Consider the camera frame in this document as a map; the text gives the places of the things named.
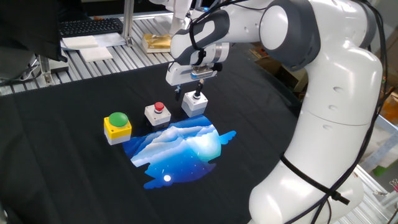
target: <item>black keyboard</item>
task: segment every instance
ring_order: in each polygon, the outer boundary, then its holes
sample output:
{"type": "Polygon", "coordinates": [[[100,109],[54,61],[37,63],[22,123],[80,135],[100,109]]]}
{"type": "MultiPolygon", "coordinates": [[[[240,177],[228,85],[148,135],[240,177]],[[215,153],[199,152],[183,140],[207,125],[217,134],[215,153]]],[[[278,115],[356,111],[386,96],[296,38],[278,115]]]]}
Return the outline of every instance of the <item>black keyboard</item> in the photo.
{"type": "Polygon", "coordinates": [[[123,32],[123,24],[120,19],[117,18],[59,22],[58,26],[61,37],[79,37],[113,32],[121,34],[123,32]]]}

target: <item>table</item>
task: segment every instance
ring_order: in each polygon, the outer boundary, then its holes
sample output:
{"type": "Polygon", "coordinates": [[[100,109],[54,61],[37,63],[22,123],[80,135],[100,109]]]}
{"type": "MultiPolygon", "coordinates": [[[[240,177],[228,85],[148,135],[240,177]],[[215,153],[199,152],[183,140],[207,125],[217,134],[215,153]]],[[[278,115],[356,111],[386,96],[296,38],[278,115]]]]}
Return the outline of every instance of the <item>table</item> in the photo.
{"type": "Polygon", "coordinates": [[[145,169],[108,145],[103,118],[124,112],[138,135],[144,107],[162,101],[185,119],[167,64],[1,97],[0,200],[12,223],[247,223],[250,191],[287,148],[297,105],[240,54],[225,65],[205,83],[205,116],[236,137],[212,172],[160,189],[145,190],[145,169]]]}

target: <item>robotic arm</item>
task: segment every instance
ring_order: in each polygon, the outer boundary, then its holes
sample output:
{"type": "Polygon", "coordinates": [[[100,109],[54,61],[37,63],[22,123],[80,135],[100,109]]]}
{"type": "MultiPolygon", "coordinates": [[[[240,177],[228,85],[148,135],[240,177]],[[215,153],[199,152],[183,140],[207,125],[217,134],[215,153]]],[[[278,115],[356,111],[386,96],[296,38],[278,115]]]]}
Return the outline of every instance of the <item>robotic arm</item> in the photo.
{"type": "MultiPolygon", "coordinates": [[[[230,42],[261,41],[266,52],[289,69],[307,70],[307,94],[284,156],[331,188],[356,160],[379,96],[382,65],[363,49],[376,33],[371,10],[351,0],[252,0],[230,4],[192,28],[194,42],[189,29],[179,30],[172,39],[175,62],[166,76],[170,85],[215,76],[230,42]]],[[[354,174],[338,191],[351,203],[331,200],[333,221],[363,198],[354,174]]],[[[280,161],[251,192],[250,223],[293,223],[324,196],[280,161]]],[[[294,223],[310,223],[314,213],[294,223]]],[[[328,215],[324,208],[317,223],[326,223],[328,215]]]]}

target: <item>black cable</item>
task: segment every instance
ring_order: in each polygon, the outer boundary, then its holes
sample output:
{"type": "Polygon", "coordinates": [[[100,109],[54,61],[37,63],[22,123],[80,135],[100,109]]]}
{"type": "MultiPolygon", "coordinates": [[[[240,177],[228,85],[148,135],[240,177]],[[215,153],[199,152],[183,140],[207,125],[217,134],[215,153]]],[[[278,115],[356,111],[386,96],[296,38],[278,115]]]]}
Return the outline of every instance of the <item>black cable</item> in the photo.
{"type": "Polygon", "coordinates": [[[233,3],[235,6],[239,6],[239,7],[242,7],[242,8],[245,8],[245,9],[250,9],[250,10],[265,10],[265,9],[267,9],[268,7],[263,7],[263,8],[261,8],[261,9],[256,9],[256,8],[251,8],[251,7],[247,7],[247,6],[241,6],[241,5],[239,5],[239,4],[236,4],[236,3],[233,3]]]}
{"type": "Polygon", "coordinates": [[[394,214],[392,215],[392,217],[390,218],[390,220],[387,222],[387,224],[390,224],[392,222],[392,220],[394,219],[394,217],[397,215],[398,212],[398,208],[396,209],[396,212],[394,212],[394,214]]]}
{"type": "Polygon", "coordinates": [[[317,221],[319,214],[321,214],[323,206],[325,206],[326,202],[328,202],[328,199],[324,200],[318,207],[317,211],[315,212],[315,215],[312,218],[311,224],[315,224],[317,221]]]}
{"type": "Polygon", "coordinates": [[[23,80],[23,81],[19,81],[19,80],[8,80],[8,81],[6,81],[6,82],[0,83],[0,87],[5,86],[5,85],[15,85],[15,84],[27,83],[27,82],[30,82],[30,81],[33,81],[33,80],[37,79],[37,78],[38,78],[39,76],[41,76],[41,75],[42,75],[42,72],[39,71],[39,73],[37,74],[37,76],[34,76],[34,75],[33,75],[33,78],[30,78],[30,79],[28,79],[28,80],[23,80]]]}
{"type": "Polygon", "coordinates": [[[328,223],[327,223],[327,224],[329,224],[330,220],[331,220],[331,206],[330,206],[329,200],[326,200],[326,202],[328,203],[328,207],[329,207],[329,219],[328,219],[328,223]]]}

